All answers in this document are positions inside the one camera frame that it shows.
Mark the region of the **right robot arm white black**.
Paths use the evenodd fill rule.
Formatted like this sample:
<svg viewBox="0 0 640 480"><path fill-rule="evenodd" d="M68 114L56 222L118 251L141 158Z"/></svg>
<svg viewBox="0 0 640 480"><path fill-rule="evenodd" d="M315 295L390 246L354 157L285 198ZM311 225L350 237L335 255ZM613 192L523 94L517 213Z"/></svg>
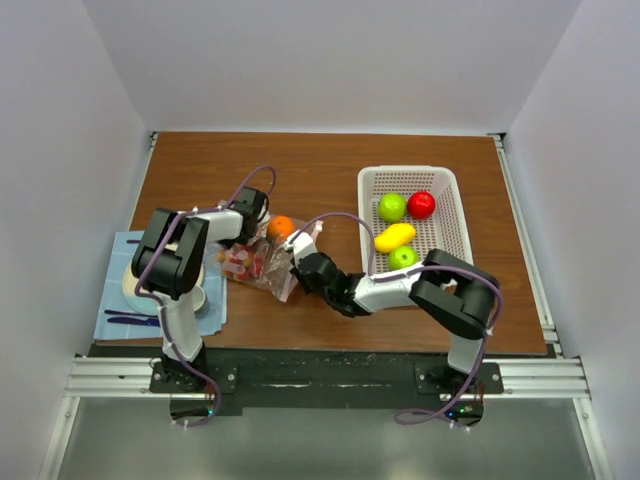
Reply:
<svg viewBox="0 0 640 480"><path fill-rule="evenodd" d="M450 334L445 379L459 393L481 380L487 337L504 306L498 280L440 249L384 274L347 274L325 253L290 246L291 272L308 294L346 317L416 306Z"/></svg>

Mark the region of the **orange fake orange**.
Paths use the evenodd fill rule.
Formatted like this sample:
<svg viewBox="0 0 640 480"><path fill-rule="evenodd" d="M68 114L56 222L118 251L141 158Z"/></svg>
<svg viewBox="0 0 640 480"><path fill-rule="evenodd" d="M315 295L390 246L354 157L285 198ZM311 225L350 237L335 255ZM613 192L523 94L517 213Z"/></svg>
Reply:
<svg viewBox="0 0 640 480"><path fill-rule="evenodd" d="M266 234L271 240L284 242L295 231L296 225L290 217L278 215L269 220Z"/></svg>

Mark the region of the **red fake cherry bunch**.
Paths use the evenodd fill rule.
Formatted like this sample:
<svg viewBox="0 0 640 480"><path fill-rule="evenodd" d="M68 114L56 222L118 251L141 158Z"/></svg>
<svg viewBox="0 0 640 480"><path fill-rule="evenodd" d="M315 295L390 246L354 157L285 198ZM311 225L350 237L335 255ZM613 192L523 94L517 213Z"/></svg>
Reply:
<svg viewBox="0 0 640 480"><path fill-rule="evenodd" d="M266 250L254 246L234 245L216 254L221 273L238 282L257 281L266 263Z"/></svg>

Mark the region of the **clear zip top bag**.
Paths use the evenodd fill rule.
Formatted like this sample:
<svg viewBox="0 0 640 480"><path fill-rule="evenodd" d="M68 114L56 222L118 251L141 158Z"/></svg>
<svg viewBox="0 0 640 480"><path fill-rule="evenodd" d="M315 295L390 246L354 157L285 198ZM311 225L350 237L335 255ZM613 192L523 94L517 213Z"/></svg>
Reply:
<svg viewBox="0 0 640 480"><path fill-rule="evenodd" d="M293 254L283 247L285 240L306 225L305 221L284 215L267 215L246 245L206 246L204 260L224 277L269 291L286 302L298 284L290 272Z"/></svg>

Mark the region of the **green fake apple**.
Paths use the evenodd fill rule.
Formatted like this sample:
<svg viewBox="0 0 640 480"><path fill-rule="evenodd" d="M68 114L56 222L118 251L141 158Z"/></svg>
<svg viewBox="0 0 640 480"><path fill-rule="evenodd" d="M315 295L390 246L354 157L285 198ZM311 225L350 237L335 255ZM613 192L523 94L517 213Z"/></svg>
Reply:
<svg viewBox="0 0 640 480"><path fill-rule="evenodd" d="M384 194L378 202L378 215L388 223L400 222L406 212L405 198L395 192Z"/></svg>

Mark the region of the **yellow fake lemon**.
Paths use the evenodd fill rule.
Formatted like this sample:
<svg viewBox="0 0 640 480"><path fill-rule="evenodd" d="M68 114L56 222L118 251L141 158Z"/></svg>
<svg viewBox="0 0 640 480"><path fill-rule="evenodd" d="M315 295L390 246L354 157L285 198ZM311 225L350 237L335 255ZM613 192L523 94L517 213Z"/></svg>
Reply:
<svg viewBox="0 0 640 480"><path fill-rule="evenodd" d="M415 237L415 227L409 223L395 223L375 237L374 246L380 253L390 253L400 246L408 245Z"/></svg>

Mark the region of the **red fake apple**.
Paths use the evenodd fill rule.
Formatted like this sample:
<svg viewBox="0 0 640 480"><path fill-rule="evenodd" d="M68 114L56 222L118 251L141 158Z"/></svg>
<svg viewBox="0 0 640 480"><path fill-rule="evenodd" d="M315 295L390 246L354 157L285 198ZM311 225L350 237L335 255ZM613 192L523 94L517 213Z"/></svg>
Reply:
<svg viewBox="0 0 640 480"><path fill-rule="evenodd" d="M407 211L412 218L427 219L436 210L435 197L428 191L418 191L412 194L407 202Z"/></svg>

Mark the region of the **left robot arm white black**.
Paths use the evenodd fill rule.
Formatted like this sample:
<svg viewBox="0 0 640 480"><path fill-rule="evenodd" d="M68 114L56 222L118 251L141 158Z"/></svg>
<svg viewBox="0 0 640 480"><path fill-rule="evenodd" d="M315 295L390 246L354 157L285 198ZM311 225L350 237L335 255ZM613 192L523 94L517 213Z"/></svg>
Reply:
<svg viewBox="0 0 640 480"><path fill-rule="evenodd" d="M205 246L245 244L269 208L268 195L242 187L225 205L202 212L154 211L131 261L135 294L154 301L162 334L159 380L185 392L213 386L194 313Z"/></svg>

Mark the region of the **white plastic basket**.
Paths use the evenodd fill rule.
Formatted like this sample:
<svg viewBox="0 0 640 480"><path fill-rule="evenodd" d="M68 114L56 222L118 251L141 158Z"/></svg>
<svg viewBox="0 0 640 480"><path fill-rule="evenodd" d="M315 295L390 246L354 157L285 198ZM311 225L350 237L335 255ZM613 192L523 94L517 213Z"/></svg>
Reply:
<svg viewBox="0 0 640 480"><path fill-rule="evenodd" d="M366 167L358 173L358 216L368 226L360 228L362 268L373 274L390 270L385 254L373 249L370 234L379 235L389 223L378 214L378 204L387 193L408 199L418 191L435 198L435 212L426 219L406 214L402 221L414 226L416 235L409 243L420 258L438 248L472 264L474 262L463 203L454 173L444 167L384 165Z"/></svg>

